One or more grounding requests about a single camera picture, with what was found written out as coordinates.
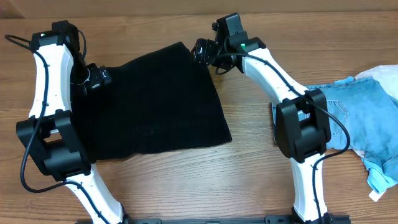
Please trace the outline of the light blue garment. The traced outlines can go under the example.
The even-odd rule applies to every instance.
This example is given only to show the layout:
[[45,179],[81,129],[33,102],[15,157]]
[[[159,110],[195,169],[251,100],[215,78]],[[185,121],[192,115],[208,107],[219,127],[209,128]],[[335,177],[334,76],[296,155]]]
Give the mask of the light blue garment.
[[362,161],[369,172],[367,182],[374,192],[382,195],[397,185],[397,156],[386,161],[376,156],[366,156]]

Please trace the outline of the black skirt with pearl buttons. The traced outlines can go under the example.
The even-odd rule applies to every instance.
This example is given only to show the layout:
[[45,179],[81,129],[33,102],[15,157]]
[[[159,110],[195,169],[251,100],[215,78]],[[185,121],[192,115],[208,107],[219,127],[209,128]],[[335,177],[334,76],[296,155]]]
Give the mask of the black skirt with pearl buttons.
[[232,140],[209,71],[177,42],[119,67],[111,82],[73,99],[90,159],[213,147]]

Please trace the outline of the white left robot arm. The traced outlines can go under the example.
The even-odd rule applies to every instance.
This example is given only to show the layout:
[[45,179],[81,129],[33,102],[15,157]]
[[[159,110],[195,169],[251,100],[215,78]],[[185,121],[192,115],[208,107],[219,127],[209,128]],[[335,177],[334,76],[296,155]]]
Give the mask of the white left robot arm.
[[128,223],[128,214],[103,182],[72,122],[72,93],[85,96],[112,80],[106,67],[85,63],[82,35],[64,20],[54,22],[48,31],[34,33],[31,40],[17,38],[18,45],[32,52],[36,64],[34,102],[28,119],[16,124],[25,147],[20,179],[26,190],[34,191],[25,180],[26,162],[31,158],[43,175],[57,182],[44,190],[68,187],[92,223]]

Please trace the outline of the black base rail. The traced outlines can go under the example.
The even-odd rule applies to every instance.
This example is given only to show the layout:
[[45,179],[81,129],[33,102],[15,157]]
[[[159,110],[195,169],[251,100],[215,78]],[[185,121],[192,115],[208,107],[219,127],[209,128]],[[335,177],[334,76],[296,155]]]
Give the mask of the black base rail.
[[[324,223],[331,224],[350,224],[351,219],[348,215],[326,215]],[[130,224],[293,224],[299,223],[298,218],[293,215],[267,215],[264,218],[227,218],[219,220],[161,220],[153,219],[128,219],[122,223]]]

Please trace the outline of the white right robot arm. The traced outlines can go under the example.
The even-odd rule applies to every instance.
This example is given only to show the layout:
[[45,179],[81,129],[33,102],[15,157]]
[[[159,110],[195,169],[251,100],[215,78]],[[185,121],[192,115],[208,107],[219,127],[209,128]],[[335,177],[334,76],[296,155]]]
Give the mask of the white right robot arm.
[[322,166],[331,139],[326,97],[296,82],[273,59],[265,43],[249,38],[237,12],[212,24],[214,40],[198,39],[195,61],[225,72],[237,68],[272,100],[274,139],[289,159],[295,188],[293,223],[331,223],[323,197]]

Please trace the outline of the blue denim shorts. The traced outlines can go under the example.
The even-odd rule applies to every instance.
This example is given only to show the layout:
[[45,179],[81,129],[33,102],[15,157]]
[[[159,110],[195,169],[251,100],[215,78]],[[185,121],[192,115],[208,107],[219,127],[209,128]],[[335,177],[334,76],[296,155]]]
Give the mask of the blue denim shorts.
[[397,156],[397,101],[377,80],[348,77],[307,88],[324,93],[329,113],[349,132],[350,149],[363,152],[362,158],[386,161]]

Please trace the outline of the white cloth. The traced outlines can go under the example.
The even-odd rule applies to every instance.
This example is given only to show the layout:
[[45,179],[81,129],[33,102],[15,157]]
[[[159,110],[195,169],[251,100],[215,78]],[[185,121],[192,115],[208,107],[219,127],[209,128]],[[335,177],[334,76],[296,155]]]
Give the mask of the white cloth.
[[369,70],[363,71],[356,75],[354,78],[361,79],[372,77],[377,80],[384,91],[397,100],[398,94],[398,65],[380,65]]

